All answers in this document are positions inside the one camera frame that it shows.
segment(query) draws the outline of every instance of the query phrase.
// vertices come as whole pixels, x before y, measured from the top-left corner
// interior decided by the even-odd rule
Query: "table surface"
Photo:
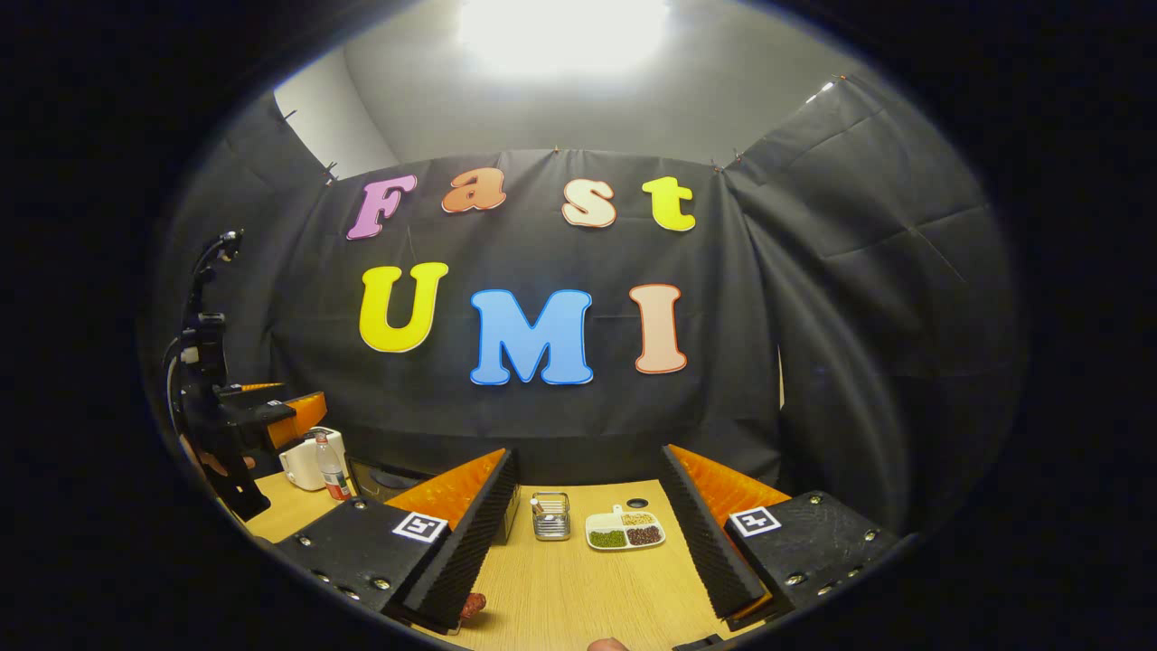
[[[338,504],[324,489],[301,490],[282,474],[257,480],[257,486],[272,505],[245,525],[271,542],[280,542]],[[535,539],[528,501],[537,490],[569,496],[569,540]],[[644,549],[591,549],[584,538],[587,516],[610,512],[614,504],[629,511],[626,502],[634,497],[650,503],[642,510],[658,518],[666,540]],[[510,540],[491,547],[473,591],[486,595],[486,609],[463,622],[458,635],[414,628],[477,651],[585,651],[595,639],[612,636],[628,649],[646,651],[712,634],[727,639],[760,626],[731,632],[715,619],[671,504],[655,480],[522,487]]]

